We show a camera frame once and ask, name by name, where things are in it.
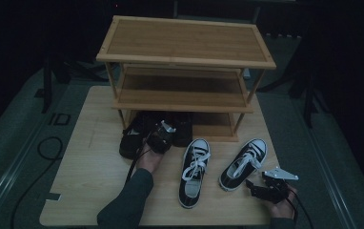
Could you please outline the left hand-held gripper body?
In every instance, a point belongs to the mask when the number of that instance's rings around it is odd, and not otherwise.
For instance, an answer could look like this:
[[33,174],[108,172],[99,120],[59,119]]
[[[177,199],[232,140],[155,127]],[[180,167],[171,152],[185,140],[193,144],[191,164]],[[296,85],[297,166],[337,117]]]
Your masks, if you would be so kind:
[[161,120],[149,134],[147,144],[155,153],[164,155],[171,148],[172,138],[175,132],[175,128],[164,120]]

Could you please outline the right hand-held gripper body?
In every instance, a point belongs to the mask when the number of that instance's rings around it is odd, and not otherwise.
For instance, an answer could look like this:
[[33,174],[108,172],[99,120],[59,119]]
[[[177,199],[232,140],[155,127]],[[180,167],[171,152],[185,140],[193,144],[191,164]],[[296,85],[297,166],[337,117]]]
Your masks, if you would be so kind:
[[269,177],[273,177],[273,180],[264,182],[265,187],[259,186],[259,191],[256,198],[267,200],[276,204],[289,195],[288,180],[299,180],[299,176],[289,173],[280,167],[276,167],[269,171],[264,171]]

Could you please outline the black white canvas sneaker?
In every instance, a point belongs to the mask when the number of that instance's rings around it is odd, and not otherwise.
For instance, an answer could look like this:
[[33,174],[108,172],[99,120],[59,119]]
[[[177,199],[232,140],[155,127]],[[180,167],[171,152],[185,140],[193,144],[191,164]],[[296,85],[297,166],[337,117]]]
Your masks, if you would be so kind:
[[178,193],[182,207],[191,209],[197,204],[210,157],[210,145],[203,138],[193,140],[187,147]]
[[268,147],[263,139],[255,138],[245,143],[219,177],[220,187],[229,192],[236,190],[249,175],[262,167],[267,153]]

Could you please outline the wooden shoe rack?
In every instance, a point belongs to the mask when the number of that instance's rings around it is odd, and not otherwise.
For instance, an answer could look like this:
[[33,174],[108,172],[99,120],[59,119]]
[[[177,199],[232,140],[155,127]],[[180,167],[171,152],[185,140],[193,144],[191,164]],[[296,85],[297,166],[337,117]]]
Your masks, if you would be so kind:
[[196,137],[236,141],[254,89],[244,72],[275,69],[253,24],[116,15],[97,60],[109,75],[113,107],[128,126],[139,111],[187,112]]

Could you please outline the person's right hand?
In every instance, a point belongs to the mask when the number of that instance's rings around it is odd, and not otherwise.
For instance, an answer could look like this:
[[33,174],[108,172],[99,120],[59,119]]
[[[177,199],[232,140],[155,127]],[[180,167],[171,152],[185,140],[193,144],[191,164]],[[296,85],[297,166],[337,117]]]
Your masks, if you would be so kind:
[[266,206],[273,219],[294,219],[295,210],[292,203],[296,194],[297,190],[293,188],[293,186],[289,185],[289,195],[287,199],[276,204],[264,201],[263,204]]

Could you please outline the person's left hand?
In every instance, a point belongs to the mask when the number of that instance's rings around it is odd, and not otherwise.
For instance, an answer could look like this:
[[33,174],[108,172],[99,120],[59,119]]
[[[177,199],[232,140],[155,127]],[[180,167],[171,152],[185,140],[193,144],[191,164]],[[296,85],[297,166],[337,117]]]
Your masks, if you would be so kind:
[[158,169],[162,159],[162,154],[154,152],[149,145],[145,145],[141,157],[136,162],[136,168],[145,169],[153,174]]

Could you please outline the dark metal stand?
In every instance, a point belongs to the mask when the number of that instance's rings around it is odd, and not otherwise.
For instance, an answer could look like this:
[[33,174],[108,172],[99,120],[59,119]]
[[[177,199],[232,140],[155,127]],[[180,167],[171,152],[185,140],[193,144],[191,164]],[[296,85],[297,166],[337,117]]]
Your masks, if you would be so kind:
[[51,57],[48,55],[44,60],[44,71],[43,71],[43,109],[42,113],[45,114],[51,105],[52,100],[52,64],[51,64]]

